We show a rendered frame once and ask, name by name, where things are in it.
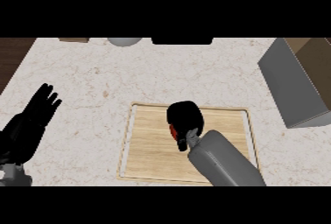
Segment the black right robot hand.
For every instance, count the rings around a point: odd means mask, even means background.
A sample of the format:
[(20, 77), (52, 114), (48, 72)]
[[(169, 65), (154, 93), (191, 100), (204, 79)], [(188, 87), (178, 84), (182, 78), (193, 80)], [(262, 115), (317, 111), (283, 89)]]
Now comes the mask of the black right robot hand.
[(187, 135), (191, 130), (197, 130), (197, 136), (203, 134), (204, 119), (203, 112), (193, 101), (179, 101), (167, 108), (167, 123), (173, 124), (178, 131), (179, 151), (188, 150)]

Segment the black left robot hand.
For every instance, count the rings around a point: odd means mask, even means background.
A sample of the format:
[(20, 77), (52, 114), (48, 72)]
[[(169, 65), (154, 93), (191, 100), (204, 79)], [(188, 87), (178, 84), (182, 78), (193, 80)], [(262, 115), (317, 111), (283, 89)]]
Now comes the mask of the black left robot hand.
[(54, 86), (45, 83), (24, 111), (14, 116), (0, 130), (0, 165), (21, 165), (34, 156), (61, 102)]

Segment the pale wooden tray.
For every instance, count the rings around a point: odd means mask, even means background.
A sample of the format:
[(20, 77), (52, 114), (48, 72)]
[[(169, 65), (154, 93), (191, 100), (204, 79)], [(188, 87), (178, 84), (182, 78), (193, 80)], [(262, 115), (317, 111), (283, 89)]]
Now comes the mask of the pale wooden tray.
[[(207, 186), (207, 178), (196, 170), (188, 153), (181, 152), (167, 123), (166, 104), (135, 102), (129, 109), (119, 159), (117, 179)], [(255, 131), (247, 108), (200, 107), (204, 130), (218, 130), (253, 165), (259, 165)]]

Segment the grey cardboard box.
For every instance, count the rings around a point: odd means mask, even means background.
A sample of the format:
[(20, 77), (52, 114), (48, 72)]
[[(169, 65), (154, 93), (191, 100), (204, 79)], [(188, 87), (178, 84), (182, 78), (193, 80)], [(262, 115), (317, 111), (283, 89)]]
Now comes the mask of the grey cardboard box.
[(277, 38), (258, 65), (286, 127), (331, 124), (331, 38)]

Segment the black appliance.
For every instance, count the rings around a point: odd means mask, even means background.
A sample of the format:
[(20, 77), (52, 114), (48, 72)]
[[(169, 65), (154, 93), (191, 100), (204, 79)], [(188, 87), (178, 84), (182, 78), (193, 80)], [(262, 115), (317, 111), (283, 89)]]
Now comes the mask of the black appliance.
[(213, 38), (153, 38), (154, 45), (209, 45)]

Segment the grey rounded bowl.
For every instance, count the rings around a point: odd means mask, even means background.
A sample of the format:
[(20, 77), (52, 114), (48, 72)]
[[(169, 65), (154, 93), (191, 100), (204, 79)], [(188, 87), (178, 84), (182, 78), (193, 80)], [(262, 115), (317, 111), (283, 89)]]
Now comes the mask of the grey rounded bowl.
[(128, 47), (136, 45), (141, 42), (141, 38), (108, 38), (108, 42), (114, 46)]

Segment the brown wooden block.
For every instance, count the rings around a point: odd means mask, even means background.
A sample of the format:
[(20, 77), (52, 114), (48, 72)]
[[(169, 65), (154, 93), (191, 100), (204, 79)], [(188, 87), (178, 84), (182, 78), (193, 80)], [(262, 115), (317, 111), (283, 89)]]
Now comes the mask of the brown wooden block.
[(58, 38), (63, 42), (79, 42), (79, 43), (88, 43), (89, 38)]

